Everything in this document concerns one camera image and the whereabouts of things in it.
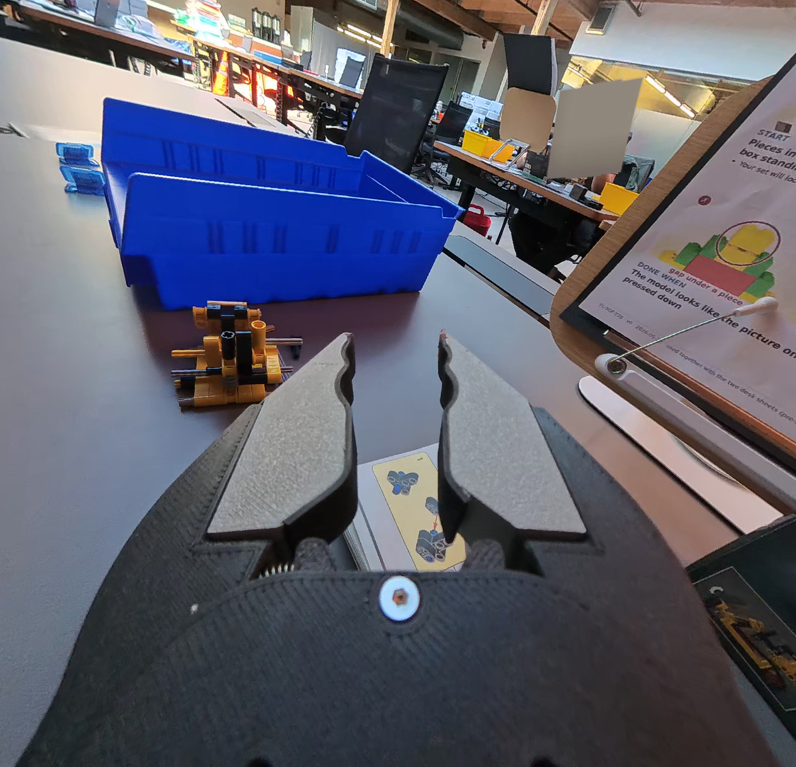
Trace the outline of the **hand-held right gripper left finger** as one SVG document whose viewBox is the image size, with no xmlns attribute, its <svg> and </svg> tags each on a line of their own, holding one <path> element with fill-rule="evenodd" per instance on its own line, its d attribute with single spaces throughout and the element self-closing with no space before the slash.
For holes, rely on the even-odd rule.
<svg viewBox="0 0 796 767">
<path fill-rule="evenodd" d="M 212 541 L 327 543 L 357 510 L 353 334 L 342 333 L 261 404 L 206 531 Z"/>
</svg>

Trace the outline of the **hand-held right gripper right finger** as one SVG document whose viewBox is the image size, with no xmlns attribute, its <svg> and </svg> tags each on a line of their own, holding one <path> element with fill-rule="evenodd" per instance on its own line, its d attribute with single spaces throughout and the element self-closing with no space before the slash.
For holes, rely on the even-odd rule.
<svg viewBox="0 0 796 767">
<path fill-rule="evenodd" d="M 502 547 L 585 539 L 586 524 L 528 400 L 445 331 L 438 357 L 445 536 Z"/>
</svg>

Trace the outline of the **yellow black lego model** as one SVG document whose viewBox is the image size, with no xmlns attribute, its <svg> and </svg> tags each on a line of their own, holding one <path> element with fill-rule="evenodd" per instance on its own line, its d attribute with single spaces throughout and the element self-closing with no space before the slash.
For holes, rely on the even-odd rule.
<svg viewBox="0 0 796 767">
<path fill-rule="evenodd" d="M 276 337 L 274 325 L 246 302 L 208 301 L 192 309 L 204 332 L 194 348 L 172 358 L 193 359 L 193 368 L 171 371 L 181 411 L 234 404 L 258 404 L 293 374 L 301 358 L 300 337 Z"/>
</svg>

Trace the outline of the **lego instruction booklet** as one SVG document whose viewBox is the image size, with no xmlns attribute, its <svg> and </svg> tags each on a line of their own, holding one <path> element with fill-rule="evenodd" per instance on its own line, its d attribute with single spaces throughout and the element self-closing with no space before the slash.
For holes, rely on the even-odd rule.
<svg viewBox="0 0 796 767">
<path fill-rule="evenodd" d="M 439 515 L 437 443 L 357 466 L 357 512 L 344 533 L 364 572 L 457 572 L 468 548 Z"/>
</svg>

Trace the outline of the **black lego box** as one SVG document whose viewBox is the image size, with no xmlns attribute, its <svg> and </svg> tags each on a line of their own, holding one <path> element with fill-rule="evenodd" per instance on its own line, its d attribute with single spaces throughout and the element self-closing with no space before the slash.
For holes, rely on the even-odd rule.
<svg viewBox="0 0 796 767">
<path fill-rule="evenodd" d="M 794 514 L 711 552 L 686 572 L 725 651 L 794 734 Z"/>
</svg>

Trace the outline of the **blue plastic bin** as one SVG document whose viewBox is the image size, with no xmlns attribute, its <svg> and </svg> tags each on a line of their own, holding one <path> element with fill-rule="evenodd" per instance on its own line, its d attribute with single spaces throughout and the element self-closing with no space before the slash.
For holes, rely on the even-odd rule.
<svg viewBox="0 0 796 767">
<path fill-rule="evenodd" d="M 165 172 L 126 180 L 119 253 L 127 284 L 165 310 L 418 292 L 463 209 L 364 153 L 342 188 Z"/>
<path fill-rule="evenodd" d="M 101 143 L 109 224 L 121 247 L 128 179 L 136 173 L 263 185 L 402 202 L 378 158 L 280 131 L 136 104 L 103 103 Z"/>
</svg>

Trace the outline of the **wooden document stand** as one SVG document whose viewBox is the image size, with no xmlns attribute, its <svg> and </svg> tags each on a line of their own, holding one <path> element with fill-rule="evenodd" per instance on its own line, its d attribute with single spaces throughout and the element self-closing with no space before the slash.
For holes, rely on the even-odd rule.
<svg viewBox="0 0 796 767">
<path fill-rule="evenodd" d="M 586 400 L 741 533 L 794 513 L 794 440 L 650 355 L 673 334 L 637 345 L 600 323 L 579 324 L 571 307 L 771 77 L 709 115 L 582 259 L 551 314 L 557 346 L 592 376 L 580 383 Z"/>
</svg>

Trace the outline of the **yellow plastic bin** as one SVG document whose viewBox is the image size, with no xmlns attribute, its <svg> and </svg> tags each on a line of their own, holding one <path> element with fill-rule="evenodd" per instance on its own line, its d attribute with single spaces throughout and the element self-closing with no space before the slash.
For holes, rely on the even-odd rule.
<svg viewBox="0 0 796 767">
<path fill-rule="evenodd" d="M 602 212 L 606 214 L 622 216 L 639 197 L 639 193 L 628 190 L 622 185 L 606 183 L 599 196 L 602 204 Z"/>
<path fill-rule="evenodd" d="M 466 129 L 463 132 L 462 150 L 472 155 L 497 163 L 508 163 L 516 147 L 487 134 Z"/>
</svg>

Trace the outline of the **printed instruction sheet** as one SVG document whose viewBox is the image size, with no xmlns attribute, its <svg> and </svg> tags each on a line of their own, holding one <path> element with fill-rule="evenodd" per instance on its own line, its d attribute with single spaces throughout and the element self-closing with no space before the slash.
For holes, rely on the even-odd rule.
<svg viewBox="0 0 796 767">
<path fill-rule="evenodd" d="M 571 309 L 794 440 L 794 59 Z"/>
</svg>

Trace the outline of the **brown cardboard sheet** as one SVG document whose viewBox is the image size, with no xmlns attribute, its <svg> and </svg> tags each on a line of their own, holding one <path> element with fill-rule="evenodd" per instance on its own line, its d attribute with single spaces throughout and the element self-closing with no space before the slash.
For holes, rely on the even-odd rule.
<svg viewBox="0 0 796 767">
<path fill-rule="evenodd" d="M 510 87 L 505 92 L 499 139 L 540 153 L 548 145 L 555 113 L 556 101 L 551 95 Z"/>
</svg>

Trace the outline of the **black mesh office chair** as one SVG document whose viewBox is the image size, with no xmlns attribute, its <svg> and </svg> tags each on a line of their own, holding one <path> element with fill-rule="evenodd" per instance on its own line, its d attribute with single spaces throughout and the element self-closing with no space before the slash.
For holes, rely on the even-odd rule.
<svg viewBox="0 0 796 767">
<path fill-rule="evenodd" d="M 420 64 L 376 55 L 343 146 L 350 156 L 368 152 L 408 174 L 439 100 L 448 65 Z"/>
</svg>

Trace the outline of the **stack of colourful boxes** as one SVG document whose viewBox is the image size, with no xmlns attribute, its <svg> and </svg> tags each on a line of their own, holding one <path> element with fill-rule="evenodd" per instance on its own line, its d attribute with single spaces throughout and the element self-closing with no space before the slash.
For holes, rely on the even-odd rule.
<svg viewBox="0 0 796 767">
<path fill-rule="evenodd" d="M 227 42 L 230 28 L 217 0 L 184 0 L 185 24 L 199 41 L 213 44 Z"/>
</svg>

